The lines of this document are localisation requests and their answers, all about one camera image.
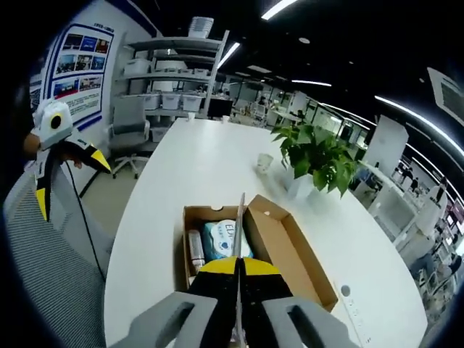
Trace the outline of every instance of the air vent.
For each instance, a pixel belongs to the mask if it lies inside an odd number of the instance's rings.
[[[457,83],[441,72],[427,68],[436,105],[464,126],[464,93]]]

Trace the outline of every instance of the paper cup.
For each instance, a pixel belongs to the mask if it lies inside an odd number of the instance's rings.
[[[270,154],[258,154],[257,171],[261,174],[266,174],[273,160],[274,158]]]

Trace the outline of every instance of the fluorescent light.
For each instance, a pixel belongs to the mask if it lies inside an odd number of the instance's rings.
[[[428,140],[431,140],[430,136],[428,136],[427,134],[425,134],[423,131],[421,131],[420,129],[417,129],[416,127],[414,127],[413,125],[411,125],[410,123],[406,122],[406,125],[408,127],[411,127],[414,131],[422,134],[423,136],[425,136]]]
[[[423,116],[420,116],[419,114],[416,114],[414,111],[412,110],[409,110],[407,107],[403,107],[402,105],[399,105],[397,103],[395,103],[394,101],[391,101],[391,100],[388,100],[388,99],[385,99],[385,98],[382,98],[380,96],[376,96],[376,99],[377,100],[380,100],[381,102],[384,102],[388,105],[392,105],[393,107],[396,107],[397,109],[400,109],[404,112],[407,112],[409,115],[419,119],[420,121],[422,121],[423,123],[425,123],[428,127],[432,128],[434,131],[436,131],[440,136],[442,136],[443,138],[445,138],[451,145],[453,145],[453,147],[459,151],[459,153],[461,154],[461,156],[464,157],[464,150],[461,149],[459,147],[459,145],[456,144],[456,142],[454,140],[452,140],[450,138],[450,136],[448,136],[444,131],[442,131],[440,128],[438,128],[436,125],[434,125],[432,122],[430,122],[429,120],[427,120],[425,117]]]
[[[247,77],[247,78],[248,78],[249,76],[251,76],[250,74],[247,74],[247,73],[245,73],[245,72],[236,71],[235,73],[236,73],[237,75],[245,76],[245,77]]]
[[[319,85],[319,86],[332,87],[332,85],[330,83],[324,83],[324,82],[305,81],[305,80],[292,80],[291,82],[293,82],[293,83],[307,83],[309,85]]]
[[[259,73],[263,73],[263,74],[268,74],[268,73],[272,72],[272,71],[270,71],[268,69],[265,69],[264,67],[258,67],[257,65],[250,65],[250,66],[248,66],[248,68],[251,69],[251,70],[257,71]]]
[[[412,147],[411,145],[409,145],[409,144],[406,144],[406,146],[408,146],[410,149],[414,150],[419,156],[421,156],[422,158],[424,158],[424,160],[427,161],[427,163],[430,164],[430,165],[438,172],[438,174],[440,174],[441,176],[445,176],[445,175],[441,172],[441,170],[438,169],[438,168],[436,167],[436,165],[435,165],[434,163],[430,162],[430,160],[429,160],[427,157],[425,157],[423,154],[421,154],[417,149],[413,148],[413,147]],[[456,196],[459,198],[460,203],[463,204],[463,198],[461,197],[461,195],[459,194],[459,192],[457,192],[457,189],[453,186],[453,184],[451,183],[451,181],[449,181],[448,179],[447,179],[447,182],[448,182],[449,187],[451,187],[451,189],[456,193]]]
[[[228,50],[228,52],[225,54],[225,56],[220,60],[219,65],[217,68],[219,69],[220,67],[223,66],[225,61],[229,59],[229,57],[237,50],[237,48],[240,47],[240,44],[238,42],[234,43],[232,47]]]
[[[271,7],[263,16],[261,16],[261,18],[264,20],[270,20],[280,11],[282,11],[283,9],[285,9],[286,7],[290,6],[291,4],[297,1],[298,0],[282,0],[278,4]]]
[[[377,124],[372,122],[372,121],[369,121],[369,120],[366,120],[365,118],[362,118],[361,116],[358,116],[356,114],[353,114],[352,112],[350,111],[347,111],[345,109],[342,109],[341,107],[335,107],[334,105],[330,105],[330,104],[326,104],[326,103],[320,103],[321,105],[325,106],[325,107],[331,107],[332,109],[335,109],[335,110],[339,110],[339,111],[342,111],[342,112],[346,112],[347,114],[353,116],[353,117],[356,117],[356,118],[359,118],[360,120],[363,120],[367,123],[370,123],[371,125],[374,125],[376,126]]]
[[[413,161],[416,162],[432,179],[434,179],[437,183],[440,182],[440,180],[434,175],[432,174],[432,172],[430,170],[428,170],[426,168],[425,165],[423,165],[422,163],[420,163],[415,157],[413,157]]]
[[[445,149],[442,148],[442,146],[440,144],[438,144],[437,142],[435,141],[432,141],[437,147],[439,147],[445,154],[447,154],[447,156],[455,163],[455,165],[460,169],[460,171],[464,171],[463,168],[459,165],[459,163],[456,162],[456,159],[451,156],[448,151],[446,151]]]

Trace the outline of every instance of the cardboard box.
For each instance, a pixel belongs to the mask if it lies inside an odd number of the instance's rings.
[[[205,222],[236,220],[238,207],[184,208],[183,253],[186,283],[195,272],[190,261],[187,231],[200,230]],[[254,258],[275,265],[295,296],[311,299],[332,311],[338,301],[314,251],[297,222],[285,209],[263,196],[256,196],[245,209],[244,232]]]

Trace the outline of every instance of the poster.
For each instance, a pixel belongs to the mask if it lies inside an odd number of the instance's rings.
[[[61,37],[51,65],[47,98],[67,103],[76,124],[102,110],[105,67],[113,34],[72,24]]]

